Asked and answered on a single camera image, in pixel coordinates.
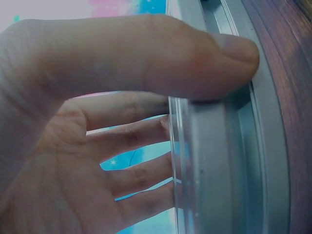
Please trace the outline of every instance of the palm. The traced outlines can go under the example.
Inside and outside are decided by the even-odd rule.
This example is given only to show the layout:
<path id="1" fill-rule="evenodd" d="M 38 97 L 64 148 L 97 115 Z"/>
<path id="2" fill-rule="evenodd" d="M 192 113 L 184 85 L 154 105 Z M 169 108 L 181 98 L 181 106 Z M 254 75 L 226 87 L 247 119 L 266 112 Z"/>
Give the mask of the palm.
<path id="1" fill-rule="evenodd" d="M 164 99 L 154 95 L 131 93 L 126 97 L 141 95 L 145 95 L 144 102 L 149 97 L 150 104 L 154 104 L 153 115 L 167 110 Z M 106 101 L 116 98 L 122 105 L 125 103 L 122 94 L 71 100 L 51 119 L 36 150 L 6 194 L 2 220 L 8 232 L 116 233 L 172 206 L 171 189 L 168 192 L 170 185 L 115 201 L 170 177 L 169 157 L 165 155 L 119 171 L 104 171 L 99 163 L 126 150 L 167 140 L 168 133 L 165 125 L 159 124 L 164 121 L 161 118 L 87 135 L 90 126 L 97 123 L 89 122 L 89 113 L 84 107 L 88 109 L 91 100 L 104 98 Z M 110 114 L 114 115 L 114 110 L 107 109 L 107 115 Z M 121 117 L 119 124 L 150 115 L 143 111 L 132 119 Z M 150 139 L 144 136 L 147 128 L 151 131 Z"/>

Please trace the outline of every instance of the finger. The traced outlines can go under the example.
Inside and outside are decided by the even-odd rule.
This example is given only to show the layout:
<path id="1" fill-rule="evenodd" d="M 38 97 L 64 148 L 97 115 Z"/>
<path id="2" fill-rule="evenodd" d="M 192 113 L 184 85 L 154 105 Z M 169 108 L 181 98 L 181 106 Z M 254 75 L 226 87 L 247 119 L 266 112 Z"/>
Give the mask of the finger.
<path id="1" fill-rule="evenodd" d="M 123 170 L 105 173 L 116 198 L 143 191 L 172 177 L 171 152 Z"/>
<path id="2" fill-rule="evenodd" d="M 87 131 L 169 113 L 167 97 L 146 92 L 118 92 L 74 98 L 70 102 L 77 104 L 83 111 Z"/>
<path id="3" fill-rule="evenodd" d="M 87 136 L 90 155 L 98 163 L 126 151 L 169 139 L 168 116 L 142 120 Z"/>
<path id="4" fill-rule="evenodd" d="M 135 194 L 117 201 L 123 217 L 124 227 L 143 221 L 174 206 L 172 181 L 157 189 Z"/>

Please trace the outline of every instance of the wooden surface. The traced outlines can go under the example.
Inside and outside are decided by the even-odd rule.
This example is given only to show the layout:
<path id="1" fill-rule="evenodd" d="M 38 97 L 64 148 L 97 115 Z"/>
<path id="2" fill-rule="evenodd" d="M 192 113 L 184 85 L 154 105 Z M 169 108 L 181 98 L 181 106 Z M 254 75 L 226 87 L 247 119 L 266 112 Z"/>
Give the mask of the wooden surface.
<path id="1" fill-rule="evenodd" d="M 282 111 L 291 178 L 290 233 L 312 233 L 312 0 L 242 0 Z"/>

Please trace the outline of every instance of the knuckle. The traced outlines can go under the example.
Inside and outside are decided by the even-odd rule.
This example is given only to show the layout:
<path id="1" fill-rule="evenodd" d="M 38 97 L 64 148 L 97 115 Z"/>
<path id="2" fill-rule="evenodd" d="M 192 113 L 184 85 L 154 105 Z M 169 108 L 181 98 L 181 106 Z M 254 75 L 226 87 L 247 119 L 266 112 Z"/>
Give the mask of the knuckle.
<path id="1" fill-rule="evenodd" d="M 155 213 L 157 208 L 157 201 L 148 194 L 143 196 L 142 209 L 145 212 L 146 216 L 150 216 Z"/>
<path id="2" fill-rule="evenodd" d="M 140 137 L 137 131 L 135 131 L 131 127 L 126 127 L 123 135 L 124 135 L 126 146 L 129 149 L 132 149 L 133 147 L 136 147 L 139 144 Z"/>
<path id="3" fill-rule="evenodd" d="M 159 128 L 161 130 L 161 132 L 164 134 L 164 137 L 166 139 L 169 139 L 169 137 L 170 137 L 170 133 L 169 133 L 169 116 L 166 115 L 166 116 L 160 117 L 157 120 L 156 124 L 157 124 L 157 128 Z"/>
<path id="4" fill-rule="evenodd" d="M 129 122 L 137 121 L 140 116 L 137 96 L 134 94 L 125 93 L 122 94 L 122 100 L 124 105 L 124 115 L 127 117 Z"/>
<path id="5" fill-rule="evenodd" d="M 144 189 L 148 185 L 149 174 L 148 171 L 142 168 L 141 166 L 134 166 L 133 168 L 136 185 L 139 189 Z"/>
<path id="6" fill-rule="evenodd" d="M 154 15 L 150 24 L 162 35 L 165 51 L 170 51 L 162 60 L 172 68 L 178 66 L 198 66 L 206 62 L 218 52 L 213 37 L 210 34 L 195 30 L 188 24 L 170 16 Z"/>

